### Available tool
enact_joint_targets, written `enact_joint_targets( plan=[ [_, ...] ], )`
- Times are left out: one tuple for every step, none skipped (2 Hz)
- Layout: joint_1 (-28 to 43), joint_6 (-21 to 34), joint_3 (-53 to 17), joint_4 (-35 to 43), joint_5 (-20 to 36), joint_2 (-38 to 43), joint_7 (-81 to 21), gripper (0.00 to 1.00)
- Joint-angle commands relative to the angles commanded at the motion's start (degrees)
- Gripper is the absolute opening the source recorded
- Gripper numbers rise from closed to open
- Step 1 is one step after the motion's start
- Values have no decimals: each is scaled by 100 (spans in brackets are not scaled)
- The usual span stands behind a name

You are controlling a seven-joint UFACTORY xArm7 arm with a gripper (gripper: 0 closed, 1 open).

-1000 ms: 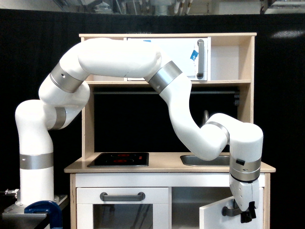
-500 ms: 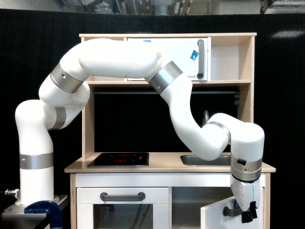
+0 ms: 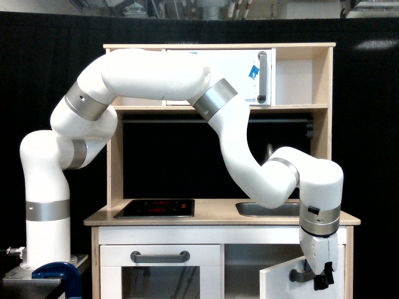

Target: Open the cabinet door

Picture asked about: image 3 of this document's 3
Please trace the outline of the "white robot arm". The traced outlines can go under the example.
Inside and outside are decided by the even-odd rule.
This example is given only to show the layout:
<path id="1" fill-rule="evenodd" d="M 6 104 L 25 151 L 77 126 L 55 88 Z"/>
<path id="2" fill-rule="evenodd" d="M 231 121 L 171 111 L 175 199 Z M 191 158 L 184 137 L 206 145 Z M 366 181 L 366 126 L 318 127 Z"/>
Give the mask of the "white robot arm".
<path id="1" fill-rule="evenodd" d="M 247 140 L 250 107 L 206 59 L 184 52 L 121 49 L 88 65 L 57 104 L 49 130 L 26 135 L 19 148 L 26 194 L 25 264 L 33 278 L 80 277 L 70 263 L 70 191 L 66 169 L 88 165 L 114 135 L 119 96 L 188 102 L 216 132 L 234 182 L 259 205 L 276 208 L 300 191 L 299 242 L 316 290 L 338 266 L 344 175 L 330 160 L 282 147 L 259 164 Z"/>

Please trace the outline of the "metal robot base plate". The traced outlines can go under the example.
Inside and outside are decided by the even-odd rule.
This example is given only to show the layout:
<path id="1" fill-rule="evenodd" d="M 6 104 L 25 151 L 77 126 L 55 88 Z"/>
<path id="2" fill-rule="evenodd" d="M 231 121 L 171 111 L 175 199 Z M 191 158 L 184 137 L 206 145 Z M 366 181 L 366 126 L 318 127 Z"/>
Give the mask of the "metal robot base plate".
<path id="1" fill-rule="evenodd" d="M 87 254 L 71 255 L 70 263 L 83 274 L 90 266 L 90 258 Z M 17 267 L 8 271 L 3 278 L 4 283 L 44 283 L 55 284 L 63 282 L 62 277 L 49 278 L 32 278 L 35 268 L 28 266 L 25 262 L 21 262 Z"/>

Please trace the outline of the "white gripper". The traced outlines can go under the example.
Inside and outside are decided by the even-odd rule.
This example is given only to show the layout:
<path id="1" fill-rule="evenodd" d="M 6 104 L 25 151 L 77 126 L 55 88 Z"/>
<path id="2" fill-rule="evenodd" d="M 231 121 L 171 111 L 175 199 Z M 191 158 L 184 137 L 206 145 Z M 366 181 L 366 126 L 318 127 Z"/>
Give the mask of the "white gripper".
<path id="1" fill-rule="evenodd" d="M 333 272 L 337 270 L 339 246 L 337 233 L 328 237 L 316 237 L 299 228 L 299 243 L 303 254 L 316 274 L 314 290 L 325 290 L 334 284 Z"/>

